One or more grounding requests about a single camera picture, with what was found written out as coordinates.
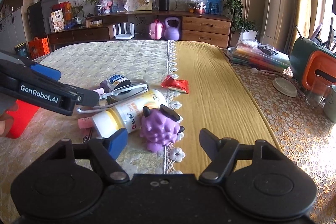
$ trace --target black speaker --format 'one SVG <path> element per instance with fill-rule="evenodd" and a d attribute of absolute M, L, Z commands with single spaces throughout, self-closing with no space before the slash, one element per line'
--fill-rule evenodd
<path fill-rule="evenodd" d="M 159 0 L 159 10 L 169 11 L 169 0 Z"/>

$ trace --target wooden tv stand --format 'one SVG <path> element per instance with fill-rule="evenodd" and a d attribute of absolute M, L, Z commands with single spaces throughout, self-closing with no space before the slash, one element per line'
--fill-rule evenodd
<path fill-rule="evenodd" d="M 108 13 L 88 17 L 87 28 L 73 28 L 48 34 L 48 42 L 55 49 L 60 44 L 83 43 L 94 41 L 112 41 L 113 24 L 128 21 L 128 16 L 156 16 L 163 21 L 168 16 L 180 17 L 182 22 L 181 40 L 206 42 L 218 47 L 228 47 L 231 42 L 232 21 L 225 16 L 203 14 L 198 15 L 185 11 L 133 11 Z M 90 27 L 91 21 L 102 20 L 103 25 Z M 135 40 L 150 40 L 149 35 L 135 35 Z"/>

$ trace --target wooden drawer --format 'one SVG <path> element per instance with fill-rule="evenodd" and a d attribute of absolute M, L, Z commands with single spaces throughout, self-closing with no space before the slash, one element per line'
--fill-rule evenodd
<path fill-rule="evenodd" d="M 74 41 L 86 41 L 86 40 L 109 40 L 110 32 L 109 28 L 85 28 L 81 30 L 74 30 L 73 32 Z"/>
<path fill-rule="evenodd" d="M 49 44 L 62 44 L 62 43 L 68 43 L 73 42 L 74 37 L 72 35 L 71 31 L 66 32 L 55 32 L 48 34 L 48 41 Z"/>
<path fill-rule="evenodd" d="M 182 30 L 201 31 L 230 35 L 231 22 L 199 18 L 199 17 L 183 17 Z"/>
<path fill-rule="evenodd" d="M 229 43 L 229 36 L 218 33 L 182 30 L 182 40 L 206 42 L 211 45 L 226 48 Z"/>

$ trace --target purple figurine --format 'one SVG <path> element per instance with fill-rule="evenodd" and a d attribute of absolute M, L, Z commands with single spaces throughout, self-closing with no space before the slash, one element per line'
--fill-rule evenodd
<path fill-rule="evenodd" d="M 177 134 L 184 131 L 178 123 L 180 116 L 165 105 L 160 105 L 160 109 L 144 106 L 142 112 L 140 137 L 147 139 L 147 149 L 153 153 L 169 142 L 175 143 Z"/>

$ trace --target pink backpack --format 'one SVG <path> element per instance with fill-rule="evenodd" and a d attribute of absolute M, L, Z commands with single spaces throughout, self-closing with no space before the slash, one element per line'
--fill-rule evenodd
<path fill-rule="evenodd" d="M 159 40 L 162 37 L 163 24 L 159 20 L 155 20 L 149 27 L 149 37 L 151 39 Z"/>

